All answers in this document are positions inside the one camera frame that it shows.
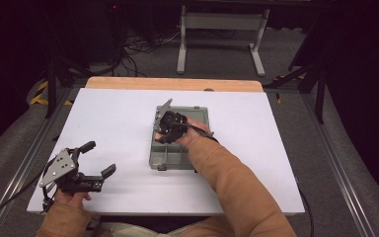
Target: hazard tape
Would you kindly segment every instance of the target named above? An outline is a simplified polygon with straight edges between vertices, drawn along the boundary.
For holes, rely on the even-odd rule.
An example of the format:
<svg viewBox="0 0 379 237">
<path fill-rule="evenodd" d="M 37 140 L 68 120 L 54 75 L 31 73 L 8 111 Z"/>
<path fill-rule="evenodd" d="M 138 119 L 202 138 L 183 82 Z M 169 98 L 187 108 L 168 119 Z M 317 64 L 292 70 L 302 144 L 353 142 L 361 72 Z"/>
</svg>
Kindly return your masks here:
<svg viewBox="0 0 379 237">
<path fill-rule="evenodd" d="M 48 100 L 41 99 L 42 92 L 44 92 L 45 88 L 48 86 L 47 79 L 42 80 L 41 84 L 39 85 L 36 94 L 33 96 L 33 99 L 30 101 L 30 105 L 33 104 L 40 104 L 40 105 L 48 105 Z M 65 106 L 72 106 L 73 103 L 75 103 L 75 100 L 67 100 L 64 102 Z"/>
</svg>

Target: white table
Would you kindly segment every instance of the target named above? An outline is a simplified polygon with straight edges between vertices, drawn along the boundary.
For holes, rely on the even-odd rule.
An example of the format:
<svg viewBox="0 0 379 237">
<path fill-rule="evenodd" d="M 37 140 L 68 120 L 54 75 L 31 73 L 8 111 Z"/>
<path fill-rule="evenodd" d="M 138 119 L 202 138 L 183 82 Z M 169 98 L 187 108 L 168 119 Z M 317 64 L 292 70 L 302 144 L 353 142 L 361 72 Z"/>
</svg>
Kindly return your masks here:
<svg viewBox="0 0 379 237">
<path fill-rule="evenodd" d="M 157 171 L 149 165 L 156 107 L 208 107 L 215 137 L 248 165 L 286 214 L 304 212 L 292 170 L 265 93 L 174 90 L 81 89 L 54 147 L 94 150 L 79 158 L 79 171 L 100 175 L 110 164 L 116 172 L 101 193 L 91 193 L 85 208 L 102 215 L 214 215 L 222 213 L 216 194 L 194 171 Z M 28 211 L 40 212 L 41 189 Z"/>
</svg>

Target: dark background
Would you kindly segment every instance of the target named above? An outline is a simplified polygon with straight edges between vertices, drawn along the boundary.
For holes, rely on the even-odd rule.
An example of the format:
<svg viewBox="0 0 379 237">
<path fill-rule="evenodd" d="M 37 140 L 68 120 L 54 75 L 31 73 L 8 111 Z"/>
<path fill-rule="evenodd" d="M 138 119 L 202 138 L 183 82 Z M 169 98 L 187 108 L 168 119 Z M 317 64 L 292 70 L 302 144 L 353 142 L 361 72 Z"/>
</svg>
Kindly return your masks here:
<svg viewBox="0 0 379 237">
<path fill-rule="evenodd" d="M 118 56 L 113 53 L 118 42 L 113 39 L 113 28 L 118 26 L 111 24 L 112 15 L 105 3 L 85 2 L 42 1 L 42 5 L 59 35 L 59 46 L 69 58 L 84 66 L 91 61 L 110 61 Z M 323 21 L 316 26 L 321 32 L 328 32 L 333 26 L 335 30 L 330 36 L 319 34 L 320 39 L 304 45 L 306 49 L 299 52 L 297 62 L 327 59 L 328 87 L 343 125 L 379 184 L 379 1 L 344 2 L 347 9 L 328 18 L 334 25 Z M 178 6 L 153 6 L 129 8 L 123 16 L 130 26 L 153 39 L 152 31 L 164 31 L 178 24 L 179 13 Z M 289 9 L 272 11 L 268 26 L 307 31 L 315 17 Z M 327 47 L 319 40 L 324 40 Z M 42 78 L 47 63 L 43 38 L 24 2 L 0 1 L 0 135 L 28 109 L 27 93 Z"/>
</svg>

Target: forearm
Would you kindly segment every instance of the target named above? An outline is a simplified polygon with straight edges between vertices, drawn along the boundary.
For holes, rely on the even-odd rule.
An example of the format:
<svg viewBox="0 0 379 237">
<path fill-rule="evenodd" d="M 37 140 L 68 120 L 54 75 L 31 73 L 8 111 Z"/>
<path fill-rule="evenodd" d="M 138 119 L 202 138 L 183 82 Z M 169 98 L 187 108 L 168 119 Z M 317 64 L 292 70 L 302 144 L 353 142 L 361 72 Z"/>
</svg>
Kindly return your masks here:
<svg viewBox="0 0 379 237">
<path fill-rule="evenodd" d="M 201 137 L 189 149 L 189 158 L 217 193 L 237 236 L 295 236 L 264 185 L 223 146 Z"/>
<path fill-rule="evenodd" d="M 37 232 L 39 237 L 83 236 L 92 213 L 80 208 L 55 202 Z"/>
</svg>

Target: floor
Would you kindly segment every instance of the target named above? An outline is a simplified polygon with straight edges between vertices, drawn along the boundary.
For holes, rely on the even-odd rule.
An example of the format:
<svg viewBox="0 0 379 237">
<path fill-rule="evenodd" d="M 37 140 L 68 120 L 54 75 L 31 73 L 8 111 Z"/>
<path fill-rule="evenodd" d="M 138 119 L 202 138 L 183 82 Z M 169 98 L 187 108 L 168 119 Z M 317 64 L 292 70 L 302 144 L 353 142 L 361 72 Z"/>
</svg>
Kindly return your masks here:
<svg viewBox="0 0 379 237">
<path fill-rule="evenodd" d="M 133 70 L 137 70 L 142 77 L 259 80 L 267 84 L 275 76 L 288 73 L 287 67 L 305 37 L 299 30 L 267 29 L 260 47 L 266 77 L 260 78 L 247 50 L 253 33 L 190 33 L 184 75 L 176 73 L 179 36 L 174 35 L 163 36 L 162 45 L 154 50 L 128 49 L 130 54 L 135 53 L 131 58 L 136 67 L 131 60 L 124 59 L 124 64 L 109 75 L 134 76 Z M 103 67 L 107 65 L 92 65 L 93 70 Z M 26 95 L 26 102 L 32 99 L 41 80 L 38 78 Z M 85 82 L 78 80 L 71 89 L 59 88 L 59 98 L 74 100 Z M 308 95 L 295 90 L 279 92 L 279 101 L 274 92 L 267 95 L 298 186 L 310 204 L 314 235 L 379 236 L 379 188 L 347 137 L 330 93 L 327 91 L 325 97 L 325 124 L 320 125 L 310 112 L 314 91 Z M 44 119 L 46 109 L 46 105 L 31 105 L 0 137 L 0 200 L 10 196 L 8 188 L 18 190 L 31 180 L 53 153 L 54 138 L 60 134 L 71 106 L 58 107 L 49 119 Z M 40 131 L 46 131 L 45 135 L 38 136 Z M 35 235 L 43 216 L 26 212 L 32 193 L 33 189 L 27 189 L 7 205 L 7 215 L 0 219 L 0 236 Z M 288 216 L 288 220 L 298 236 L 311 235 L 307 212 Z"/>
</svg>

